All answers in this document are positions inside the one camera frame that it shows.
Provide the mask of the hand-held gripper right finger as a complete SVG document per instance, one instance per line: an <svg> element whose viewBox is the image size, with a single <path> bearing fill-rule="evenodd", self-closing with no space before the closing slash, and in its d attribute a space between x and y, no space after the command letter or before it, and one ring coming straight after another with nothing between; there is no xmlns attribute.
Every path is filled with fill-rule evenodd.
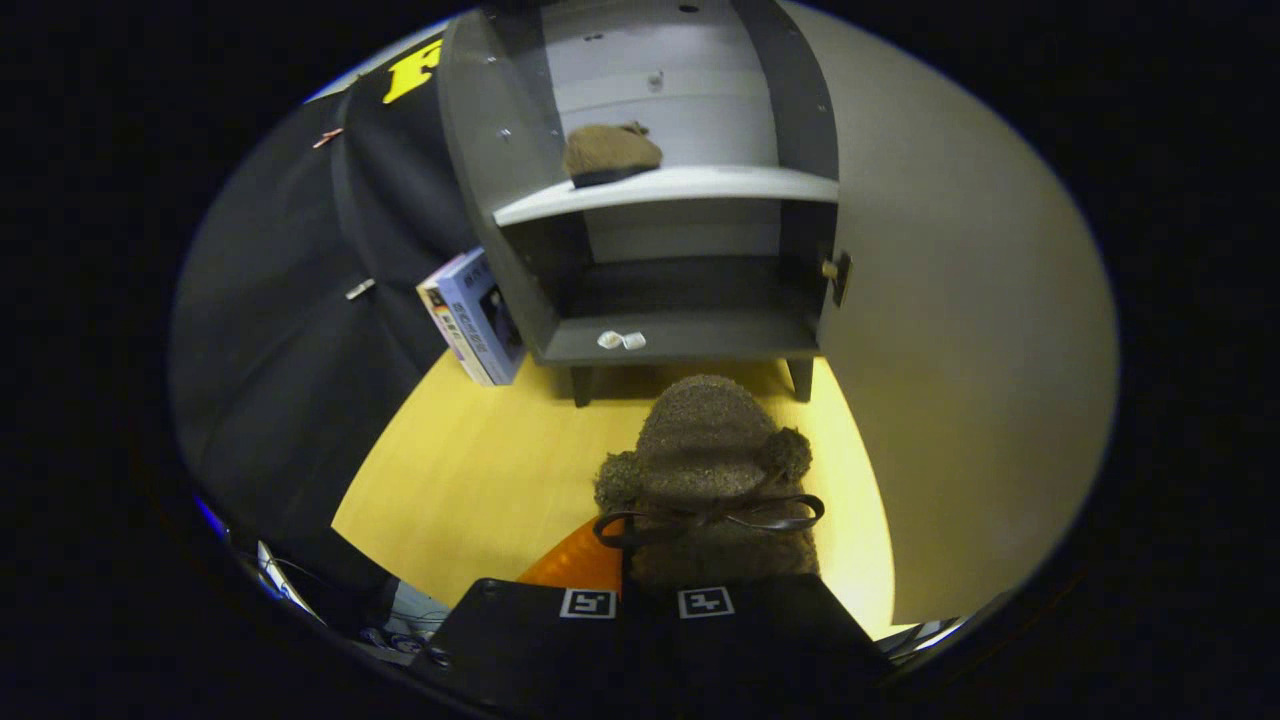
<svg viewBox="0 0 1280 720"><path fill-rule="evenodd" d="M637 697L658 716L877 716L892 670L814 574L637 598Z"/></svg>

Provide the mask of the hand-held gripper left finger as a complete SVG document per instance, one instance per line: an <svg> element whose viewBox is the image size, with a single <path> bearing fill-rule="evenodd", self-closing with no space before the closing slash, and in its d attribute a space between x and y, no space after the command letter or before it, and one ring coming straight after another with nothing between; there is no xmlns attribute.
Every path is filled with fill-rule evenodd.
<svg viewBox="0 0 1280 720"><path fill-rule="evenodd" d="M492 716L625 715L623 555L594 525L475 580L430 639L431 687Z"/></svg>

